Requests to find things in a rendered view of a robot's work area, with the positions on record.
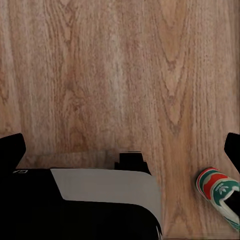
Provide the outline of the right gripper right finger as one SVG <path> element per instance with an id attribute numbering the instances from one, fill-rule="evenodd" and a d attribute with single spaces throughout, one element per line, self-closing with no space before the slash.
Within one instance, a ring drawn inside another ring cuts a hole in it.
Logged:
<path id="1" fill-rule="evenodd" d="M 227 135 L 224 151 L 240 173 L 240 135 L 229 133 Z"/>

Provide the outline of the gym shoe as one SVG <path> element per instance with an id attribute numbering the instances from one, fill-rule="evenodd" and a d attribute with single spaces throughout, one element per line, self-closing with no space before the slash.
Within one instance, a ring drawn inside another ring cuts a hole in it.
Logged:
<path id="1" fill-rule="evenodd" d="M 240 233 L 240 182 L 209 167 L 197 175 L 195 186 Z"/>

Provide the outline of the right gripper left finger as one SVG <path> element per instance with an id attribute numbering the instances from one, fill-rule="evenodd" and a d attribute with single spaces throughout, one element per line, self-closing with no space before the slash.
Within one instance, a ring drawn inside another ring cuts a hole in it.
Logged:
<path id="1" fill-rule="evenodd" d="M 26 153 L 22 133 L 0 138 L 0 193 Z"/>

